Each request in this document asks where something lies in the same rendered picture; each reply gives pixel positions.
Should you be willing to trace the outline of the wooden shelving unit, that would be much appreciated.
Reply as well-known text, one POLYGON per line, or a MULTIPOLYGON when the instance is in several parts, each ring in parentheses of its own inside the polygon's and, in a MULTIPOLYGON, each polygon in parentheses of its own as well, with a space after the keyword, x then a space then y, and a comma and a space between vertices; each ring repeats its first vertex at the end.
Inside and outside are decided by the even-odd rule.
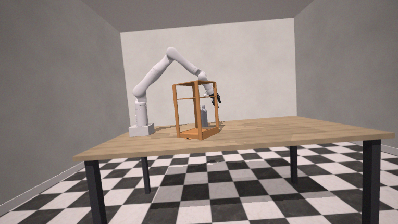
POLYGON ((190 140, 190 139, 203 140, 212 135, 219 133, 219 117, 218 117, 216 82, 197 80, 197 81, 179 83, 179 84, 172 85, 172 90, 173 90, 173 102, 174 102, 174 108, 175 108, 176 131, 177 131, 178 138, 182 137, 187 140, 190 140), (209 83, 213 83, 214 96, 207 96, 207 97, 214 97, 216 127, 211 128, 211 129, 203 129, 202 122, 201 122, 200 98, 207 98, 207 97, 200 97, 198 85, 209 84, 209 83), (189 129, 186 131, 182 131, 182 132, 180 132, 180 126, 179 126, 179 114, 178 114, 177 100, 180 100, 180 99, 177 99, 176 85, 192 86, 192 90, 193 90, 193 98, 181 98, 181 99, 193 99, 195 128, 189 129))

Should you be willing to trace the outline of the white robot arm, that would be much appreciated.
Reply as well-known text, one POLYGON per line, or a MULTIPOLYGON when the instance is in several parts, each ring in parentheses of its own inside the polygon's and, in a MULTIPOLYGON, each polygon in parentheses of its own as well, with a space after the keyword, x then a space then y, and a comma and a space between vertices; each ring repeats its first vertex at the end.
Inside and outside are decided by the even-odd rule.
MULTIPOLYGON (((165 57, 159 63, 157 63, 148 72, 144 79, 133 89, 133 95, 135 96, 136 126, 148 126, 146 90, 151 84, 159 79, 159 77, 174 60, 180 63, 188 72, 198 76, 198 80, 208 81, 204 71, 198 69, 192 63, 186 60, 174 47, 169 47, 166 51, 165 57)), ((214 93, 211 83, 203 84, 203 86, 206 90, 204 97, 214 93)))

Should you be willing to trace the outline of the grey bottle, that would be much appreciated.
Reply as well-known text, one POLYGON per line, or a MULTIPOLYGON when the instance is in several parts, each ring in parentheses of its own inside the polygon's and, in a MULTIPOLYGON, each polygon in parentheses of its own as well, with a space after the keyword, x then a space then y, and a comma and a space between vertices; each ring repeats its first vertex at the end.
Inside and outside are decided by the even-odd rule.
POLYGON ((202 122, 202 127, 208 127, 207 110, 205 109, 205 105, 202 105, 201 109, 201 122, 202 122))

